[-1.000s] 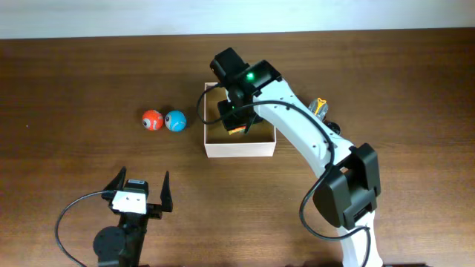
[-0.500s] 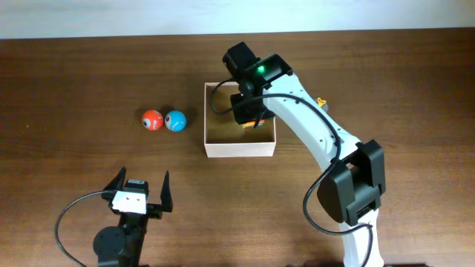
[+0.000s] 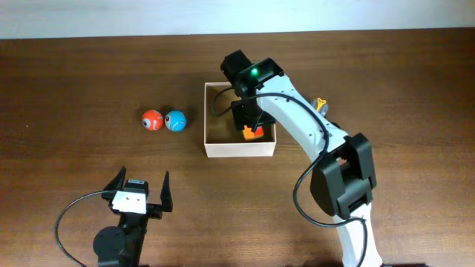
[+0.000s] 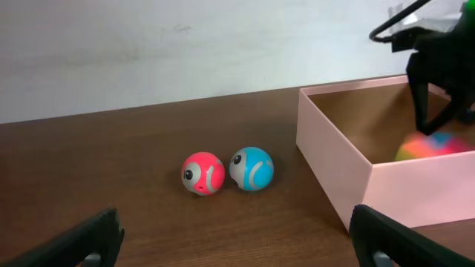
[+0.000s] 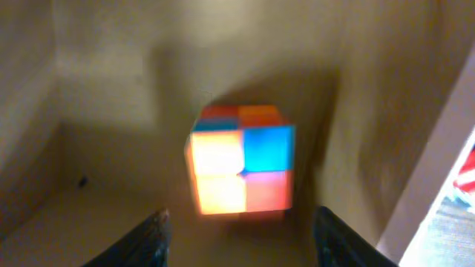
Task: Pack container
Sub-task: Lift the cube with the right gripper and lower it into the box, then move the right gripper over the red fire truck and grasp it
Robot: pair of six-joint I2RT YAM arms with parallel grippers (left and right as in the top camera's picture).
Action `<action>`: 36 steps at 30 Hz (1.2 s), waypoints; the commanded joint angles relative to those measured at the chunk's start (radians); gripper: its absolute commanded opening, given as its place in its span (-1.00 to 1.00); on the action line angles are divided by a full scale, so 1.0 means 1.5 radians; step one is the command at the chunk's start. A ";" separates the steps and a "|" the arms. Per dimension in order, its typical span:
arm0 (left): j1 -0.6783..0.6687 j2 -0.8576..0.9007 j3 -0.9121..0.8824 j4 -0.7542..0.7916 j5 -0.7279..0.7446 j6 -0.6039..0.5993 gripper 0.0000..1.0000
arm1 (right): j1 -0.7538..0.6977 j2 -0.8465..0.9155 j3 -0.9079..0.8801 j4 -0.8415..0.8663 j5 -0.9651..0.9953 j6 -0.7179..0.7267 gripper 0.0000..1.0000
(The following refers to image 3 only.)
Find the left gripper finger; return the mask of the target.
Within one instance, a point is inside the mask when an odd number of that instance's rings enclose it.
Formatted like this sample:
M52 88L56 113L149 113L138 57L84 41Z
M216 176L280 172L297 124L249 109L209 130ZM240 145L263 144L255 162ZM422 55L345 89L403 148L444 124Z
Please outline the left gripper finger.
M104 187L102 198L106 201L112 201L115 193L121 191L125 181L126 167L122 166L119 173Z
M161 200L161 211L162 212L172 212L173 211L173 200L171 196L171 189L170 189L170 177L169 172L166 171L163 186L160 192L160 200Z

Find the multicolour puzzle cube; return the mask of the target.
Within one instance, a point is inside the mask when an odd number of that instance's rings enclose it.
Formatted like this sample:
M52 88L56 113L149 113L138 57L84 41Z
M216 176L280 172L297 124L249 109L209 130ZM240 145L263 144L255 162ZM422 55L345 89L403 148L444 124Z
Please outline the multicolour puzzle cube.
M243 138L246 141L251 141L251 140L260 139L261 137L263 137L264 132L261 126L258 126L256 128L249 128L245 125L244 129L242 130L242 134L243 134Z

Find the red toy fire truck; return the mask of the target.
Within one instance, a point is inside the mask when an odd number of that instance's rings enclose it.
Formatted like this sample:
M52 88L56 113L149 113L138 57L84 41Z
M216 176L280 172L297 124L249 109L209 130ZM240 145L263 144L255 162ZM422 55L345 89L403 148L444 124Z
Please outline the red toy fire truck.
M327 104L327 101L322 98L313 99L311 101L311 106L313 106L322 116L326 116L329 110L329 105Z

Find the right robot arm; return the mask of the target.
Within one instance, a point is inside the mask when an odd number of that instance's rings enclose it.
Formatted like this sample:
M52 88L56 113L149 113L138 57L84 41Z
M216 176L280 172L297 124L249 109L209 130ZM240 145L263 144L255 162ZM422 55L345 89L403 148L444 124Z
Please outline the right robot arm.
M238 97L228 108L238 130L278 122L309 157L311 164L292 192L298 213L320 225L298 202L298 189L309 177L313 199L333 219L329 226L338 232L344 266L382 266L370 221L376 173L368 139L362 133L350 136L328 121L271 58L251 62L236 50L220 69Z

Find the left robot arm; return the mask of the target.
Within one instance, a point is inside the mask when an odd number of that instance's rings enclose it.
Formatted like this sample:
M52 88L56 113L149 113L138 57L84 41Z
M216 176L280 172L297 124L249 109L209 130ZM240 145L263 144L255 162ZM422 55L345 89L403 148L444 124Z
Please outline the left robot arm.
M94 238L99 266L138 266L148 221L160 220L163 213L173 211L169 172L165 173L159 204L148 202L146 181L126 179L125 175L126 168L121 168L101 193L110 210L119 215L119 222L103 228Z

